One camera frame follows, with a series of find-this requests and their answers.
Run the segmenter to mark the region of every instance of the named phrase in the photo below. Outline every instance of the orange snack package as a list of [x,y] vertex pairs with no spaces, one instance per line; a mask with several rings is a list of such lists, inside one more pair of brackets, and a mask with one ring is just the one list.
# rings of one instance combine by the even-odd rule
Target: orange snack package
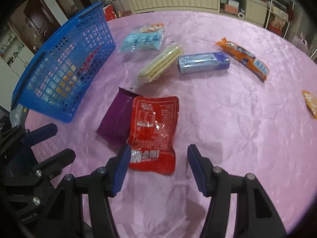
[[130,167],[171,175],[175,171],[172,141],[179,112],[177,97],[134,98],[131,115]]
[[303,93],[303,96],[305,98],[305,101],[306,101],[308,108],[310,109],[313,116],[317,120],[317,98],[315,98],[312,94],[310,94],[306,90],[303,90],[302,93]]
[[252,53],[244,49],[243,47],[227,41],[226,38],[221,39],[216,43],[222,47],[222,49],[234,59],[242,63],[244,66],[248,67],[253,71],[262,81],[266,80],[268,76],[269,69],[268,67],[258,58],[255,57]]

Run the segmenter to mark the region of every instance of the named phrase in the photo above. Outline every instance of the table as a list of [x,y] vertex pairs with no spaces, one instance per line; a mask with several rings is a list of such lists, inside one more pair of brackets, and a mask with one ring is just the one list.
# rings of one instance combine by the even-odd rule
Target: table
[[[317,95],[317,66],[288,41],[237,19],[186,11],[152,12],[110,21],[117,44],[87,90],[71,123],[65,124],[30,111],[25,127],[48,123],[58,134],[33,147],[41,162],[71,148],[75,162],[64,174],[90,174],[105,165],[116,150],[96,134],[118,87],[129,87],[152,52],[120,54],[123,39],[136,26],[163,22],[164,44],[175,41],[185,54],[220,51],[223,37],[253,52],[270,69],[265,83],[234,59],[228,71],[180,75],[174,65],[159,80],[137,92],[144,96],[176,95],[180,113],[173,147],[176,170],[171,176],[128,170],[111,208],[122,238],[199,237],[210,199],[198,191],[186,150],[196,144],[228,173],[254,173],[273,201],[288,232],[299,221],[316,192],[317,121],[302,97],[306,89]],[[84,214],[89,222],[88,199]],[[232,237],[236,198],[232,196],[227,237]]]

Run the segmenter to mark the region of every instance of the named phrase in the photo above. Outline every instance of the red bag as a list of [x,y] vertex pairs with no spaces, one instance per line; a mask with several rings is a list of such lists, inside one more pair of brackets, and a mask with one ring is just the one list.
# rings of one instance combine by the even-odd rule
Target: red bag
[[103,12],[105,14],[106,21],[114,20],[117,18],[114,9],[111,4],[106,7],[103,7]]
[[133,101],[130,137],[130,167],[171,175],[175,170],[172,141],[179,112],[177,97],[145,98]]

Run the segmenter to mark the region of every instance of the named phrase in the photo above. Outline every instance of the light blue snack bag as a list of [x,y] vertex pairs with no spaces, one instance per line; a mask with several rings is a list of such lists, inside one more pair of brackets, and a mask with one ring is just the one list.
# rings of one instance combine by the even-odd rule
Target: light blue snack bag
[[124,39],[119,52],[159,50],[163,32],[163,23],[136,28]]

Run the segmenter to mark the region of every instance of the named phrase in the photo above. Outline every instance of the screw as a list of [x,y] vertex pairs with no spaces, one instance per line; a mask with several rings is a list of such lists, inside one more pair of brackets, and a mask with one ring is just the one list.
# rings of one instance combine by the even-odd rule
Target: screw
[[219,166],[215,166],[213,169],[212,169],[215,173],[221,173],[221,171],[222,171],[222,168],[221,167],[219,167]]
[[42,171],[41,171],[41,170],[36,170],[36,171],[35,171],[35,175],[36,175],[37,177],[41,177],[41,176],[42,176]]
[[64,176],[64,180],[70,181],[72,179],[72,177],[73,177],[73,175],[67,174],[67,175]]
[[101,166],[97,169],[97,172],[100,174],[104,174],[106,172],[106,168],[104,166]]
[[248,178],[249,180],[254,180],[256,177],[255,177],[254,174],[248,173],[248,174],[247,174],[247,178]]
[[38,197],[34,197],[34,198],[33,198],[33,203],[34,203],[35,205],[39,206],[39,205],[41,204],[41,201],[40,201],[40,199],[39,199]]

